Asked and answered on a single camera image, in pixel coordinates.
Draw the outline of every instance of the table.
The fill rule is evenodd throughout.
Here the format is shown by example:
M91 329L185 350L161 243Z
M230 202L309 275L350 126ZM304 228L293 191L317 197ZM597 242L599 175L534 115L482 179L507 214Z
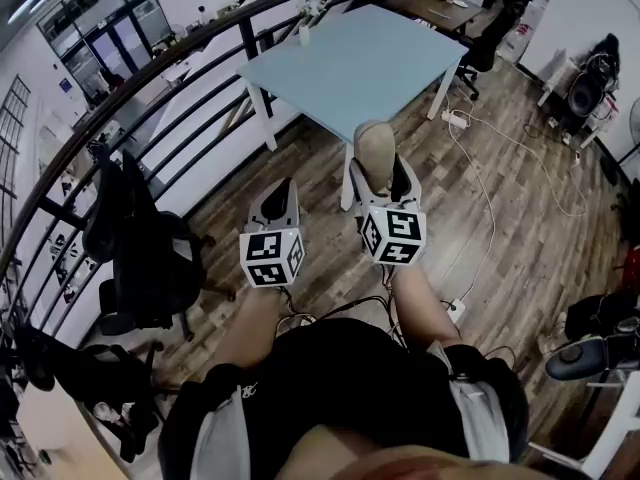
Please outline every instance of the table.
M49 480L127 480L88 413L57 382L50 392L29 384L17 420L33 451L48 453L51 464L40 465Z
M297 37L240 67L265 143L276 148L260 89L272 93L337 135L347 145L341 206L353 202L349 164L353 134L370 119L388 121L444 75L427 117L433 119L458 63L461 44L374 5L334 17L311 29L311 43Z
M162 73L162 78L169 82L169 85L173 86L181 77L186 75L191 70L191 68L200 61L202 55L202 52L192 53L180 64L174 64L170 68L167 68L164 73Z
M425 20L440 30L465 33L466 24L482 12L471 2L469 7L450 4L446 0L387 0L384 6L405 16Z

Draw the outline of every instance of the handrail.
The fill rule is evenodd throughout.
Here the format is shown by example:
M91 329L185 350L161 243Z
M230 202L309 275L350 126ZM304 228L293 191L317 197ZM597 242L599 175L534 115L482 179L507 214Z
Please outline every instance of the handrail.
M120 147L127 140L128 137L132 136L132 134L142 126L152 115L158 112L166 103L168 103L172 98L174 98L177 94L184 91L191 84L195 83L198 79L204 76L206 73L210 72L215 67L222 64L227 59L230 59L234 55L240 53L243 50L247 51L247 54L251 57L252 54L255 55L256 50L256 41L261 38L267 37L271 35L273 37L273 33L288 27L290 25L295 25L296 21L299 19L299 16L294 16L289 18L275 26L270 27L267 30L264 30L255 36L253 35L253 30L251 27L251 18L267 11L273 7L281 5L290 0L256 0L254 2L248 3L235 11L226 14L222 18L216 20L213 23L210 23L201 29L193 32L185 39L180 41L175 46L166 50L162 55L157 57L156 59L149 62L144 68L134 74L131 78L129 78L117 91L111 94L98 108L93 116L87 121L87 123L75 132L71 138L63 145L58 154L53 158L49 166L46 168L44 173L36 182L33 190L27 197L26 201L22 205L22 209L18 216L15 219L15 223L11 233L5 243L5 247L2 250L0 255L0 280L4 280L6 278L7 270L12 261L13 256L15 255L17 246L22 238L24 232L27 229L27 226L33 219L39 208L42 208L43 201L47 197L47 194L54 186L58 178L62 175L65 168L74 160L76 155L80 153L81 149L94 137L96 136L103 127L107 124L107 122L112 118L114 113L118 111L125 103L127 103L131 98L133 98L138 91L140 91L144 86L147 85L150 81L155 79L161 73L163 73L167 68L172 66L176 61L185 58L189 53L193 50L204 47L206 44L211 41L214 37L222 34L223 32L232 29L235 26L238 26L242 32L243 43L239 46L232 48L225 54L219 56L218 58L212 60L197 72L192 74L189 78L187 78L182 84L173 88L167 94L159 98L154 104L152 104L136 121L129 127L128 130L124 132L124 134L119 137L115 144L112 145L111 151L114 151L118 147ZM339 5L341 3L351 1L351 0L334 0L330 3L328 7L333 7L335 5ZM143 158L151 149L153 149L164 137L166 137L171 131L173 131L180 123L182 123L187 117L193 114L197 109L201 108L207 101L210 101L216 94L219 94L222 90L230 87L234 82L238 81L239 77L237 75L232 76L227 79L225 82L220 84L218 87L212 89L207 95L193 103L189 108L182 112L176 119L174 119L171 123L167 125L167 127L162 130L159 134L157 134L149 143L147 143L141 152L136 155L136 160L139 161ZM246 94L242 94L241 96L235 98L231 103L223 107L220 111L216 112L211 118L207 119L205 123L203 123L197 130L187 137L187 139L183 140L180 144L178 144L173 150L163 158L156 167L146 176L147 180L153 178L163 167L168 165L171 160L173 160L181 151L183 151L191 142L193 142L201 133L206 130L213 123L221 119L226 113L231 111L235 106L239 103L242 103L246 100ZM242 126L245 122L247 122L251 117L255 115L254 111L243 112L235 121L230 124L227 128L225 128L218 136L209 142L204 148L202 148L193 158L191 158L186 164L178 170L176 174L171 177L171 179L160 189L158 193L155 194L154 200L160 198L171 186L173 186L190 168L192 168L198 161L200 161L206 154L208 154L217 144L219 144L225 137L228 137L231 133L237 130L240 126ZM25 285L26 278L32 271L33 265L37 260L40 252L44 244L47 241L47 238L51 235L55 227L58 225L60 220L65 220L65 216L63 212L70 212L73 202L75 201L77 195L86 187L93 176L96 174L98 168L96 165L93 165L88 172L82 177L79 181L78 185L71 191L71 193L67 196L64 204L61 207L58 207L60 210L57 214L54 214L52 221L47 226L45 231L45 235L41 237L36 252L34 256L31 258L30 263L26 267L26 271L23 272L21 276L15 297L11 302L10 311L13 310L16 305L22 290ZM73 219L66 220L66 222L80 222L80 219L86 222L88 218L88 214L91 211L87 211L87 213L83 216L76 216L75 214L70 213L70 216ZM48 275L45 278L45 283L49 281L53 271L56 266L59 264L61 259L64 256L64 253L68 250L70 244L73 242L77 234L79 233L78 228L76 227L74 232L72 232L66 243L63 245L61 250L58 252L53 266L50 268ZM47 311L45 313L45 317L41 322L41 327L44 327L46 324L46 320L49 318L51 313L53 312L56 304L62 293L65 290L65 287L68 285L70 279L75 275L75 272L82 265L84 260L87 258L86 254L83 253L79 255L76 263L72 268L69 269L66 279L62 282L56 296L53 301L51 301ZM75 293L72 300L68 303L64 314L58 320L58 323L54 329L54 334L60 328L66 315L73 307L73 304L78 299L84 287L90 282L90 280L95 275L98 270L99 265L93 268L89 274L86 276L84 282L80 286L79 290ZM33 310L36 306L36 302L40 295L42 294L43 287L37 291L37 295L33 301L30 303L29 314L31 316Z

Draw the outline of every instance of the person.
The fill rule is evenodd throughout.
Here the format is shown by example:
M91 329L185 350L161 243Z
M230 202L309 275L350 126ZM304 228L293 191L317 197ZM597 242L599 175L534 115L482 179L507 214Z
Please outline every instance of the person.
M251 289L215 366L202 384L185 383L172 408L159 440L164 479L439 478L427 474L434 468L452 479L540 478L469 460L488 453L508 463L522 453L520 382L502 359L464 344L419 265L398 268L391 287L407 348L352 318L319 319L274 340L290 314L284 296ZM452 379L481 387L463 397L486 400L492 421L478 429L471 418L469 428Z

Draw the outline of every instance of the fan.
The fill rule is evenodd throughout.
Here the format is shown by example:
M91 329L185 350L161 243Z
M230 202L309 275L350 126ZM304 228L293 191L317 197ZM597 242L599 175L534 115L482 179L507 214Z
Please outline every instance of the fan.
M631 138L635 146L633 146L627 154L617 162L606 156L600 159L600 167L602 167L602 171L607 180L609 180L609 183L614 187L618 184L618 170L621 169L620 166L640 148L640 98L638 98L631 107L631 113L629 114L629 131L631 132Z

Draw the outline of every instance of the black office chair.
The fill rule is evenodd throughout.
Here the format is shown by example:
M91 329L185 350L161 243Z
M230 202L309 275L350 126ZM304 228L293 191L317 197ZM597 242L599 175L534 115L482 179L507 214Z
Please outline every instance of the black office chair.
M75 350L31 326L15 330L16 353L29 381L51 391L57 381L120 439L120 457L127 462L144 452L147 435L164 421L154 398L177 391L153 385L154 342L145 363L122 347L93 345Z
M496 50L500 42L514 27L523 11L524 6L521 3L505 6L496 19L482 31L480 37L476 39L461 37L458 39L461 44L469 48L469 51L462 57L456 75L471 89L473 101L476 101L480 96L480 91L473 84L478 77L478 72L485 73L493 68Z
M123 169L106 151L98 156L100 188L95 209L83 233L84 249L99 262L113 260L113 279L100 285L100 330L114 336L135 328L173 325L180 316L187 341L186 311L201 289L235 293L207 280L200 252L211 244L200 239L180 217L159 212L133 157L123 153Z

